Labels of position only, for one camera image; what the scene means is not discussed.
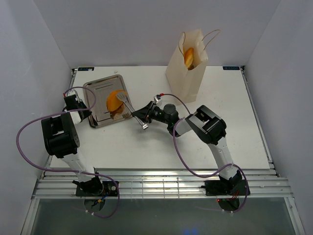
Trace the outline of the metal tray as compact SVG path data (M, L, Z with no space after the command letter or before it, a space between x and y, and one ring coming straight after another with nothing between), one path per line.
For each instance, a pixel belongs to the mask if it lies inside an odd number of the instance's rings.
M84 103L94 105L89 116L92 128L103 127L132 117L131 111L120 101L116 94L127 95L126 85L121 75L113 75L84 84Z

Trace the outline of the metal tongs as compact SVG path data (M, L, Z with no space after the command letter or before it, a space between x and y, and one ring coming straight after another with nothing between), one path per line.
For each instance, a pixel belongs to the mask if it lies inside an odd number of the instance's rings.
M128 101L127 96L124 92L118 92L116 94L116 97L125 104L125 106L129 109L131 114L135 111L133 106ZM143 130L148 129L148 124L144 123L142 120L140 120L138 117L136 117L134 115L133 115L133 117L137 120L137 122L140 124L140 126L142 127Z

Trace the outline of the oval bread loaf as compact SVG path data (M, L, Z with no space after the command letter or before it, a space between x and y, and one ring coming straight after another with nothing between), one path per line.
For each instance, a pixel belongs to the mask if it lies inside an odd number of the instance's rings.
M114 112L115 110L117 110L122 104L123 102L120 101L117 97L116 97L116 94L118 92L124 92L125 94L127 94L124 90L115 90L115 91L112 91L109 96L107 97L107 100L106 100L106 107L107 107L107 110L109 112Z

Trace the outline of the beige paper bag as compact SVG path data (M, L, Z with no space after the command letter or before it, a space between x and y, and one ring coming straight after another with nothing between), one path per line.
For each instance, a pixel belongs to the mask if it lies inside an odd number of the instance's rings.
M185 103L196 101L204 72L208 62L205 38L214 34L215 38L220 33L215 29L203 35L200 29L182 32L178 45L170 59L166 69L166 77L172 94L176 95ZM190 68L184 63L184 53L192 47L194 49L194 60Z

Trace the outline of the long baguette bread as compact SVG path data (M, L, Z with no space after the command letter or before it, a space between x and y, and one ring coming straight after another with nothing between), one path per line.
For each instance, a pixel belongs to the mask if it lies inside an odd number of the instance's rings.
M184 63L187 68L190 68L193 60L194 60L194 49L190 47L185 53L184 53Z

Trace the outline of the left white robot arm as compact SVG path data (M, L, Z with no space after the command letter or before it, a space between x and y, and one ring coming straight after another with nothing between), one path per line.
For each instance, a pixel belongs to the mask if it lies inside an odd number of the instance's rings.
M75 125L91 115L86 105L74 92L65 95L65 113L41 120L43 138L49 155L65 162L78 178L73 181L84 193L100 195L104 184L95 174L97 171L88 164L78 148L79 137Z

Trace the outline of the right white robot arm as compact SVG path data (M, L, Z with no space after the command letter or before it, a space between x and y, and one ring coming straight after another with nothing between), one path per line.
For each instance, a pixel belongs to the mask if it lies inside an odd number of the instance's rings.
M218 167L219 180L216 183L205 183L207 192L212 195L230 195L239 188L242 175L233 164L226 142L226 123L206 106L200 106L194 113L179 119L174 104L159 108L154 102L132 111L132 115L144 123L156 120L167 124L168 132L175 138L194 131L197 137L208 145Z

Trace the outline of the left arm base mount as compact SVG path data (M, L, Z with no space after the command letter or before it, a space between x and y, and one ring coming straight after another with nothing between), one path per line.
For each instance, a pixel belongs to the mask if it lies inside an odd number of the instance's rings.
M83 190L77 186L75 196L78 197L102 197L104 195L109 197L118 196L117 187L112 181L103 181L102 184L103 184L102 191L96 194L83 192Z

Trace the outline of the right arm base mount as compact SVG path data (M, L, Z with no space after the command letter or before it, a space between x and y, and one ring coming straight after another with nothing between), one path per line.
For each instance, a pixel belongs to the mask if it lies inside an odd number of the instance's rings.
M204 185L201 188L205 189L205 195L207 196L245 196L250 195L250 189L246 185L245 180L240 180L239 183L233 185L229 185L221 180L207 180L204 181Z

